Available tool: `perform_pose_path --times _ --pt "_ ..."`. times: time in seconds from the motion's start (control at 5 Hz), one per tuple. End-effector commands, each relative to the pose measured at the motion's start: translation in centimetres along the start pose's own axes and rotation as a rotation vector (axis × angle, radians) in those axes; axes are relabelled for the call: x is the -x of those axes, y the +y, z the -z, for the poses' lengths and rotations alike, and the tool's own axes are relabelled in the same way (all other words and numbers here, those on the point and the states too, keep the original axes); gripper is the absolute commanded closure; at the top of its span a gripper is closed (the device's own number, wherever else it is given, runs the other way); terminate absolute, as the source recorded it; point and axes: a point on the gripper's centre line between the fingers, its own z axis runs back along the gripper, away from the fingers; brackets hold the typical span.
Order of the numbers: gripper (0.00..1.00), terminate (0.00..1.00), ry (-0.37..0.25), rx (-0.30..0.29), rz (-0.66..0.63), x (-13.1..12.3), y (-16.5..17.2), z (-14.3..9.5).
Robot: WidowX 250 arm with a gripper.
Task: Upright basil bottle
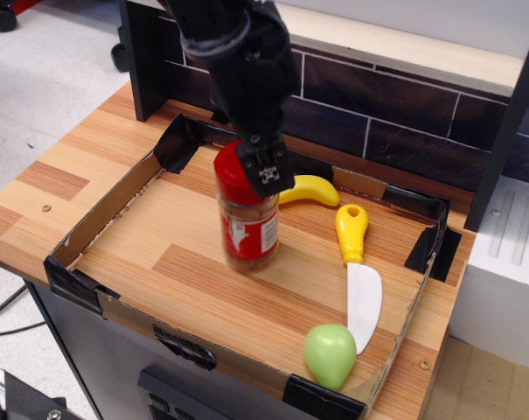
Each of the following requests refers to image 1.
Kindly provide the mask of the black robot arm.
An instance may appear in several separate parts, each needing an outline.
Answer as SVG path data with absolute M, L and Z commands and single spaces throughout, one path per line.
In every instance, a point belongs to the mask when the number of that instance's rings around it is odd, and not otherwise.
M 282 138 L 283 103 L 301 85 L 290 37 L 271 1 L 164 1 L 185 54 L 205 65 L 211 101 L 242 144 L 241 168 L 257 196 L 295 184 Z

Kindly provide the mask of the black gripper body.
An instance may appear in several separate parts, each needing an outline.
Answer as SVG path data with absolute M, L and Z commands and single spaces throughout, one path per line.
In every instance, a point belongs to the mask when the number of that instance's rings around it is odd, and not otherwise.
M 202 62 L 212 82 L 212 101 L 233 123 L 250 151 L 279 140 L 282 104 L 299 87 L 289 33 L 275 12 L 243 12 L 228 32 L 183 34 L 188 56 Z

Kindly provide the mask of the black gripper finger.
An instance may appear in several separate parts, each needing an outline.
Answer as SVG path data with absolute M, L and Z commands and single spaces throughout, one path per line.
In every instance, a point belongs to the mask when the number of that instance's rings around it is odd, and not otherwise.
M 235 148 L 249 185 L 259 198 L 276 195 L 295 186 L 289 151 L 282 138 L 276 138 L 260 150 L 250 150 L 241 142 Z

